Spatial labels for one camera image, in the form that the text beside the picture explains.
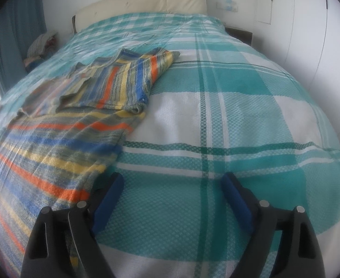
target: blue gripper pad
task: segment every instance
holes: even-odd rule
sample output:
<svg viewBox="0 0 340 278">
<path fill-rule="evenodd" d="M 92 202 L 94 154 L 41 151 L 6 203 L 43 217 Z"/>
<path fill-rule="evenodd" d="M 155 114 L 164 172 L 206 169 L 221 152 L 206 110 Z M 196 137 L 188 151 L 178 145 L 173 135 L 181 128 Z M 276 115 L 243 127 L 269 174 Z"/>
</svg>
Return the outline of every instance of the blue gripper pad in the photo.
<svg viewBox="0 0 340 278">
<path fill-rule="evenodd" d="M 124 178 L 121 174 L 119 174 L 108 189 L 99 207 L 94 212 L 94 225 L 91 228 L 94 235 L 102 231 L 107 225 L 109 217 L 111 216 L 113 209 L 115 209 L 116 203 L 121 196 L 123 189 Z"/>
<path fill-rule="evenodd" d="M 254 232 L 253 215 L 228 174 L 221 178 L 221 189 L 240 227 L 251 235 Z"/>
</svg>

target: orange stripe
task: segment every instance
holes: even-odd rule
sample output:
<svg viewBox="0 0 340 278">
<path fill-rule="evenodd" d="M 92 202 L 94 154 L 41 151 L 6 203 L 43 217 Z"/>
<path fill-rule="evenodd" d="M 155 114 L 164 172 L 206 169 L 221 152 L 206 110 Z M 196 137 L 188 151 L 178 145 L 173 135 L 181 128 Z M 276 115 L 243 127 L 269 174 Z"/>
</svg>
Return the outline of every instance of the orange stripe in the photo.
<svg viewBox="0 0 340 278">
<path fill-rule="evenodd" d="M 4 221 L 0 214 L 0 224 L 3 226 L 5 232 L 9 235 L 10 239 L 14 242 L 15 246 L 18 248 L 19 251 L 21 251 L 22 254 L 25 253 L 25 248 L 22 246 L 22 244 L 18 241 L 12 230 L 9 228 L 7 223 Z"/>
<path fill-rule="evenodd" d="M 86 200 L 89 198 L 89 193 L 85 190 L 64 189 L 47 181 L 43 181 L 39 177 L 17 166 L 2 154 L 0 154 L 0 160 L 2 160 L 6 166 L 13 170 L 13 172 L 24 178 L 32 185 L 57 198 L 61 198 L 70 202 L 78 202 L 79 200 Z"/>
<path fill-rule="evenodd" d="M 0 255 L 0 266 L 4 269 L 5 273 L 8 275 L 8 277 L 19 277 L 19 274 L 16 274 L 15 266 L 14 264 L 9 264 L 9 262 L 5 259 L 6 254 L 1 253 Z"/>
<path fill-rule="evenodd" d="M 54 129 L 54 130 L 70 130 L 72 128 L 83 130 L 87 127 L 91 127 L 92 129 L 99 130 L 101 132 L 106 130 L 118 130 L 118 129 L 125 129 L 129 132 L 132 132 L 133 129 L 130 125 L 126 123 L 119 123 L 116 125 L 107 125 L 96 121 L 90 125 L 83 124 L 82 122 L 76 122 L 75 124 L 58 124 L 58 123 L 40 123 L 35 125 L 23 126 L 23 125 L 10 125 L 10 129 L 17 129 L 17 130 L 33 130 L 33 129 Z"/>
<path fill-rule="evenodd" d="M 116 125 L 105 125 L 105 124 L 97 121 L 97 122 L 94 122 L 91 125 L 91 127 L 96 129 L 96 130 L 99 130 L 99 131 L 119 130 L 119 129 L 128 130 L 129 132 L 133 131 L 133 128 L 125 122 L 122 122 L 122 123 L 119 123 L 119 124 L 116 124 Z"/>
<path fill-rule="evenodd" d="M 103 108 L 105 102 L 109 99 L 109 96 L 111 94 L 113 79 L 114 79 L 117 71 L 118 71 L 118 67 L 117 66 L 113 67 L 112 72 L 111 72 L 111 74 L 108 78 L 108 82 L 107 82 L 107 86 L 106 86 L 105 91 L 104 91 L 103 98 L 100 99 L 98 101 L 97 105 L 96 105 L 97 108 Z"/>
<path fill-rule="evenodd" d="M 154 83 L 158 76 L 158 70 L 157 70 L 157 57 L 153 55 L 151 57 L 151 74 L 152 74 L 152 83 Z"/>
</svg>

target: white and teal checkered blanket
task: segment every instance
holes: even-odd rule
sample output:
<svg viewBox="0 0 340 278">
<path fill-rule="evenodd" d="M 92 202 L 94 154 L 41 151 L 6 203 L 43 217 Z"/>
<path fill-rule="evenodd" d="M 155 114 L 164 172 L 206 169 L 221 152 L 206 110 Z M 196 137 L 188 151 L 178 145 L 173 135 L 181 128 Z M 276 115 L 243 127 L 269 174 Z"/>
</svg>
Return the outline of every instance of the white and teal checkered blanket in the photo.
<svg viewBox="0 0 340 278">
<path fill-rule="evenodd" d="M 27 95 L 119 48 L 180 51 L 111 171 L 125 189 L 97 236 L 121 277 L 229 277 L 248 241 L 219 180 L 232 171 L 274 207 L 304 206 L 327 277 L 340 271 L 340 145 L 300 84 L 204 15 L 135 13 L 95 23 L 2 99 L 0 135 Z M 264 269 L 268 277 L 277 239 Z"/>
</svg>

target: metal screw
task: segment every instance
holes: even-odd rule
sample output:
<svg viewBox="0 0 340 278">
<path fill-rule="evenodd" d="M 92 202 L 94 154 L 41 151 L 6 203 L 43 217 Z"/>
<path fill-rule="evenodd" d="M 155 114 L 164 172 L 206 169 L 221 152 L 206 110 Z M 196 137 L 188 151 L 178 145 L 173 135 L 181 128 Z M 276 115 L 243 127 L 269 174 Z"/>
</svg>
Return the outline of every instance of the metal screw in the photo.
<svg viewBox="0 0 340 278">
<path fill-rule="evenodd" d="M 41 213 L 43 214 L 47 214 L 49 211 L 51 211 L 52 208 L 50 208 L 49 206 L 46 206 L 44 208 L 41 209 Z"/>
<path fill-rule="evenodd" d="M 269 207 L 269 202 L 267 200 L 261 200 L 259 204 L 261 207 Z"/>
<path fill-rule="evenodd" d="M 80 200 L 76 206 L 77 208 L 84 208 L 86 205 L 87 205 L 86 201 Z"/>
<path fill-rule="evenodd" d="M 304 212 L 305 212 L 305 208 L 304 208 L 303 206 L 297 206 L 297 207 L 296 207 L 296 210 L 297 210 L 297 212 L 299 212 L 299 213 L 304 213 Z"/>
</svg>

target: white wardrobe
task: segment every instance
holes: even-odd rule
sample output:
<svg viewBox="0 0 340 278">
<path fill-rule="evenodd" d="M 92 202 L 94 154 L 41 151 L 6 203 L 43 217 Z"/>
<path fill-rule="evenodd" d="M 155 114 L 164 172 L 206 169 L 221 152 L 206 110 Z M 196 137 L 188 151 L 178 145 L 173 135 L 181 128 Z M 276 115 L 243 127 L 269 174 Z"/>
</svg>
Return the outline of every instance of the white wardrobe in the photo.
<svg viewBox="0 0 340 278">
<path fill-rule="evenodd" d="M 271 21 L 255 15 L 252 46 L 309 91 L 340 140 L 340 3 L 272 0 L 264 6 L 271 7 Z"/>
</svg>

